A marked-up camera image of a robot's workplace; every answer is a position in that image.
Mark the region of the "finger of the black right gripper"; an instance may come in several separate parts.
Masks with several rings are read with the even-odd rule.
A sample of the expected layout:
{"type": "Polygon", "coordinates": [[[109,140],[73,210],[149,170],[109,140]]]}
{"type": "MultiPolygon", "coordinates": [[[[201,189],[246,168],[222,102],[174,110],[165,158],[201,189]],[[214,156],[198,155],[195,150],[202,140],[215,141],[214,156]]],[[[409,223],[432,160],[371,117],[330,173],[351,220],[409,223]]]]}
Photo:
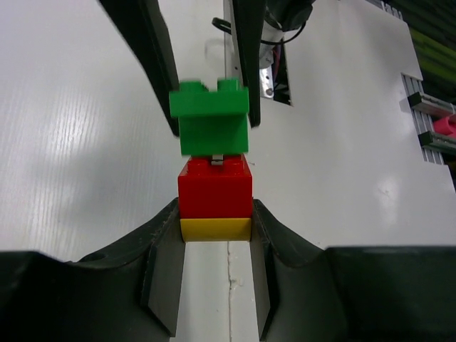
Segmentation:
{"type": "Polygon", "coordinates": [[[158,0],[100,0],[144,70],[175,137],[177,119],[171,116],[170,93],[179,89],[169,31],[158,0]]]}

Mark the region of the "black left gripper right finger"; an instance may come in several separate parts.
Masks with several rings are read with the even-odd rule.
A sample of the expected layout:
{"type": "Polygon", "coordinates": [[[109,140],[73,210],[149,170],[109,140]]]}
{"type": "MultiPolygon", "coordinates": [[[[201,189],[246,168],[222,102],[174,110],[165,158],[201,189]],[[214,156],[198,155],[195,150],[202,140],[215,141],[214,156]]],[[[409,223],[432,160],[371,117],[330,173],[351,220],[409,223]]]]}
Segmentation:
{"type": "Polygon", "coordinates": [[[321,249],[253,202],[261,341],[453,341],[455,248],[321,249]]]}

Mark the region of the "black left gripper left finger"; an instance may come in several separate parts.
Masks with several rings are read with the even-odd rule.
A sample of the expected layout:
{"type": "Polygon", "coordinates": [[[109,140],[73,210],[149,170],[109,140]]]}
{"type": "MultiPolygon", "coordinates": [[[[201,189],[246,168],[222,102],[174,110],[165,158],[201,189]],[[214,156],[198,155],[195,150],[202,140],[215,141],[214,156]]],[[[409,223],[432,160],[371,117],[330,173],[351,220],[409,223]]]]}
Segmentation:
{"type": "Polygon", "coordinates": [[[3,341],[168,341],[185,243],[177,201],[80,261],[1,253],[3,341]]]}

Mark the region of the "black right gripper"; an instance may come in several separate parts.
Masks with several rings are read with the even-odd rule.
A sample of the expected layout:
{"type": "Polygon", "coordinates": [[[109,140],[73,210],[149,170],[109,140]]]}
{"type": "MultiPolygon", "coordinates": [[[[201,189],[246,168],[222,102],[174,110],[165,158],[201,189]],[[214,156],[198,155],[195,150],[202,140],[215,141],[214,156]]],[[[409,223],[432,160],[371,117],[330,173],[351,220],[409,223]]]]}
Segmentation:
{"type": "Polygon", "coordinates": [[[242,83],[249,90],[249,122],[252,128],[261,122],[259,49],[265,21],[283,32],[305,25],[314,0],[233,0],[232,35],[239,57],[242,83]]]}

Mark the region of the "red green yellow lego stack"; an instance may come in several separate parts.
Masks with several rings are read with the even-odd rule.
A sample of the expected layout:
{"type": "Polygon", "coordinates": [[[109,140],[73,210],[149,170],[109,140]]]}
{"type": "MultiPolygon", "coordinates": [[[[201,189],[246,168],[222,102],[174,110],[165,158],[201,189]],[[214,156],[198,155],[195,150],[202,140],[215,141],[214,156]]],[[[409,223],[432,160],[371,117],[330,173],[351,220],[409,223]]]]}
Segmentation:
{"type": "Polygon", "coordinates": [[[252,234],[253,177],[245,158],[249,91],[237,79],[210,90],[183,81],[170,93],[180,149],[189,160],[177,177],[185,242],[248,241],[252,234]]]}

